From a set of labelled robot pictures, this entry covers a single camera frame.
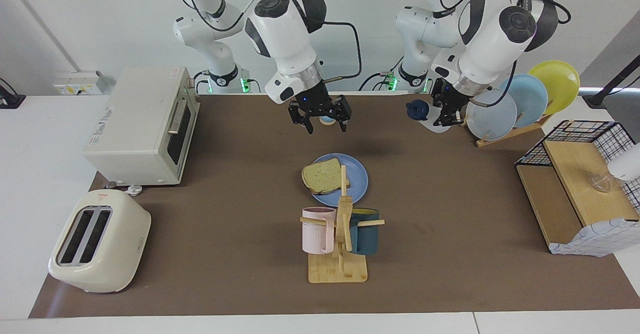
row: blue plate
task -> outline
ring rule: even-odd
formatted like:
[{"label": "blue plate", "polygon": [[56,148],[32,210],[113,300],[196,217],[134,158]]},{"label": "blue plate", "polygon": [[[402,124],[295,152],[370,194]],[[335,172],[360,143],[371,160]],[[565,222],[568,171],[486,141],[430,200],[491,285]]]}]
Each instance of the blue plate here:
[{"label": "blue plate", "polygon": [[[347,188],[347,194],[352,197],[354,204],[364,197],[364,193],[367,192],[369,187],[369,175],[367,171],[356,158],[347,154],[340,154],[339,152],[333,152],[326,154],[315,159],[313,162],[324,162],[329,159],[338,158],[341,165],[347,166],[347,179],[349,179],[350,187]],[[329,207],[338,207],[338,201],[340,200],[340,189],[334,190],[330,193],[313,194],[313,197],[318,202],[328,205]]]},{"label": "blue plate", "polygon": [[[499,88],[505,90],[509,79],[506,79]],[[532,125],[547,110],[547,88],[538,78],[528,74],[518,74],[513,77],[509,86],[509,95],[516,102],[519,117],[514,124],[515,128]]]}]

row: toaster oven handle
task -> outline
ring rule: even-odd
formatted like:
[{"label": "toaster oven handle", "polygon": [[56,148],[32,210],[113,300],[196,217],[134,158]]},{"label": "toaster oven handle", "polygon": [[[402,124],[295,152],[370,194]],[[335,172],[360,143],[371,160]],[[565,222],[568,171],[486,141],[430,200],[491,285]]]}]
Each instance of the toaster oven handle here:
[{"label": "toaster oven handle", "polygon": [[175,136],[180,131],[180,124],[183,122],[183,116],[185,115],[185,109],[187,108],[187,99],[182,98],[178,100],[173,111],[173,119],[171,125],[169,125],[168,133]]}]

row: green indicator light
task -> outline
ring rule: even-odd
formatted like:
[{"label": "green indicator light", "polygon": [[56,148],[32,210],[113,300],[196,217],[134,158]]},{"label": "green indicator light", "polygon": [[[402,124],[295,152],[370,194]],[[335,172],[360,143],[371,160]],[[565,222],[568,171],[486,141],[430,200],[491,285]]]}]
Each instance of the green indicator light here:
[{"label": "green indicator light", "polygon": [[431,79],[426,79],[426,80],[424,81],[424,88],[422,88],[422,92],[423,92],[423,93],[427,93],[427,85],[428,85],[431,81],[432,81]]},{"label": "green indicator light", "polygon": [[240,78],[240,84],[242,85],[242,92],[249,93],[251,91],[251,86],[247,83],[247,80],[244,78]]},{"label": "green indicator light", "polygon": [[390,91],[396,91],[397,86],[398,86],[398,79],[396,79],[394,77],[393,79],[391,79],[391,83],[389,85],[389,90]]}]

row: pink mug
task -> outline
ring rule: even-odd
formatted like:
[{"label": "pink mug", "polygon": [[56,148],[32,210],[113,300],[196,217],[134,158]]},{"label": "pink mug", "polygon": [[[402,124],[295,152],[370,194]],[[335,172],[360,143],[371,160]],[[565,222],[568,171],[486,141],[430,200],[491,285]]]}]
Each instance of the pink mug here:
[{"label": "pink mug", "polygon": [[336,209],[304,208],[302,217],[323,220],[326,225],[302,223],[302,250],[309,254],[329,254],[334,251],[334,223]]}]

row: yellow plate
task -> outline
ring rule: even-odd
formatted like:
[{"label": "yellow plate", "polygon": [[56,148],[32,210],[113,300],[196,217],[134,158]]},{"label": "yellow plate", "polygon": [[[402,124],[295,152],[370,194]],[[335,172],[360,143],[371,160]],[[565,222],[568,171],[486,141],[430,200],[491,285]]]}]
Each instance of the yellow plate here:
[{"label": "yellow plate", "polygon": [[560,60],[539,63],[528,71],[538,78],[548,94],[549,105],[544,115],[552,115],[574,102],[580,90],[580,75],[571,65]]}]

